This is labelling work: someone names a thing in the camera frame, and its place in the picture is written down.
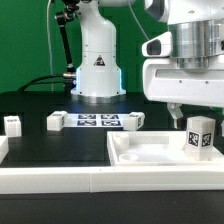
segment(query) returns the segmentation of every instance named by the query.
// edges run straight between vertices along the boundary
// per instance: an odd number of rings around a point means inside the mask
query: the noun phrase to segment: black sticker
[[[138,119],[138,127],[141,126],[141,118]]]
[[[102,120],[116,120],[119,119],[119,116],[117,114],[102,114],[101,115]]]
[[[198,146],[199,144],[199,134],[194,132],[189,132],[188,134],[188,144],[193,146]]]
[[[95,66],[105,66],[105,63],[103,61],[103,58],[101,55],[97,58],[96,62],[94,63]]]
[[[79,114],[78,119],[83,119],[83,120],[96,119],[96,115],[95,114]]]
[[[212,134],[205,134],[202,136],[202,147],[210,146],[211,145],[211,138]]]
[[[78,121],[77,126],[96,126],[96,121]]]
[[[121,123],[120,121],[102,121],[102,126],[106,127],[120,127],[121,126]]]

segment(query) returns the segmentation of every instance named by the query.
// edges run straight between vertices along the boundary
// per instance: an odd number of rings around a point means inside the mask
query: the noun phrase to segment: cube
[[[67,117],[66,111],[55,111],[47,117],[47,130],[60,131],[64,127]]]
[[[213,150],[215,120],[203,116],[187,120],[186,155],[196,160],[209,160]]]
[[[22,136],[21,122],[18,116],[4,117],[4,126],[8,138]]]
[[[123,129],[126,131],[136,131],[144,125],[144,120],[144,113],[132,112],[124,118]]]

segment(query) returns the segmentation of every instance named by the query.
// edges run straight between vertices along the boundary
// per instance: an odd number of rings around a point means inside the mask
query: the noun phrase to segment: warning label
[[[105,66],[105,63],[101,55],[99,55],[99,57],[97,58],[96,62],[94,63],[94,66]]]

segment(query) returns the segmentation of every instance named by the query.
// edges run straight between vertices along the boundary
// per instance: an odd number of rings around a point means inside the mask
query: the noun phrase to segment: black cable
[[[30,83],[29,85],[27,84],[26,87],[24,87],[24,89],[20,91],[24,91],[26,88],[32,85],[46,85],[46,84],[58,84],[58,83],[64,84],[64,82],[56,82],[56,81],[55,82],[36,82],[36,83]]]
[[[54,78],[63,78],[63,75],[48,75],[48,76],[42,76],[36,79],[33,79],[32,81],[28,82],[27,84],[21,86],[17,91],[23,92],[28,86],[46,79],[54,79]]]

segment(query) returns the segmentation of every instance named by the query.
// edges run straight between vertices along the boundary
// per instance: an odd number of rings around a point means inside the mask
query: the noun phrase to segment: white tray
[[[215,147],[189,153],[185,143],[185,131],[108,132],[107,138],[112,166],[224,165],[224,156]]]

